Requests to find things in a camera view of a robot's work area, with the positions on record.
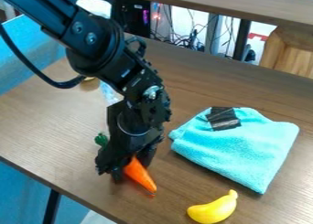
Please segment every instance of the microfiber cloth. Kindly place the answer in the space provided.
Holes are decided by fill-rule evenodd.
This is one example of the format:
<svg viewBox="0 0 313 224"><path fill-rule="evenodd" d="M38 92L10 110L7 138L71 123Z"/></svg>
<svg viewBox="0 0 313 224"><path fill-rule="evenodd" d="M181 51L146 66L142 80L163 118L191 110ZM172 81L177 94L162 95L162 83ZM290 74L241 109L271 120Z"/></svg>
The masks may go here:
<svg viewBox="0 0 313 224"><path fill-rule="evenodd" d="M265 118L251 108L233 108L240 127L213 131L206 117L211 108L172 131L171 148L190 161L265 193L299 128Z"/></svg>

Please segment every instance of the wooden shelf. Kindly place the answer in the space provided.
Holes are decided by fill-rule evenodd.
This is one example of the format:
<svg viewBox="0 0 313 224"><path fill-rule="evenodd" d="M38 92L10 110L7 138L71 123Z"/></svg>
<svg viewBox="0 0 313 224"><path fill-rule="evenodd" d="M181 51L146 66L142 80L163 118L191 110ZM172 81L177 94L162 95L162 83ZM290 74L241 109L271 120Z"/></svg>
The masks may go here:
<svg viewBox="0 0 313 224"><path fill-rule="evenodd" d="M273 25L312 30L313 0L149 0Z"/></svg>

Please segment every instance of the screw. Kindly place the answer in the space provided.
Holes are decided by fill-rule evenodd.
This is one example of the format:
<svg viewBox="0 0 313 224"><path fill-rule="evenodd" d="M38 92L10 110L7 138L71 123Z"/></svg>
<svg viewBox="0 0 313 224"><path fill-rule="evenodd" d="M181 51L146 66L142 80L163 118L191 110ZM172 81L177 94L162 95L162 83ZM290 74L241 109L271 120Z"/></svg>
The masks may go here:
<svg viewBox="0 0 313 224"><path fill-rule="evenodd" d="M83 25L81 22L76 22L71 29L74 34L80 34L83 30Z"/></svg>
<svg viewBox="0 0 313 224"><path fill-rule="evenodd" d="M150 100L155 100L156 97L157 97L157 94L156 94L155 91L153 91L153 92L151 92L151 93L149 94L149 99L150 99Z"/></svg>
<svg viewBox="0 0 313 224"><path fill-rule="evenodd" d="M97 40L97 37L93 32L88 33L88 35L86 37L87 45L93 45L96 40Z"/></svg>

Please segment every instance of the floor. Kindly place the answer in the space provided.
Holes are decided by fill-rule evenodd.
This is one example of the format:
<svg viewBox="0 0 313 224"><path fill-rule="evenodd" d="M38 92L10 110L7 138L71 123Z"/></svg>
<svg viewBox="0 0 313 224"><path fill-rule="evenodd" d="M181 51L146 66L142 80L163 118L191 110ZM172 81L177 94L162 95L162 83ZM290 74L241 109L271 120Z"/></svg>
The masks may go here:
<svg viewBox="0 0 313 224"><path fill-rule="evenodd" d="M100 214L90 211L81 224L114 224L115 222L101 216Z"/></svg>

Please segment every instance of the towel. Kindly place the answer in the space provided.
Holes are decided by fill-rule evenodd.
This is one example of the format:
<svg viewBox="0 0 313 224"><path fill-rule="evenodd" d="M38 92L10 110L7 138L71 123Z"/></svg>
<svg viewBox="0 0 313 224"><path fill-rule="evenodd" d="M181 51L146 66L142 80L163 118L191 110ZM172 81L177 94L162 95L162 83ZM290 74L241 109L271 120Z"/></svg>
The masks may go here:
<svg viewBox="0 0 313 224"><path fill-rule="evenodd" d="M206 117L210 109L170 132L172 150L263 194L285 161L299 128L271 121L251 108L233 108L242 126L213 131Z"/></svg>

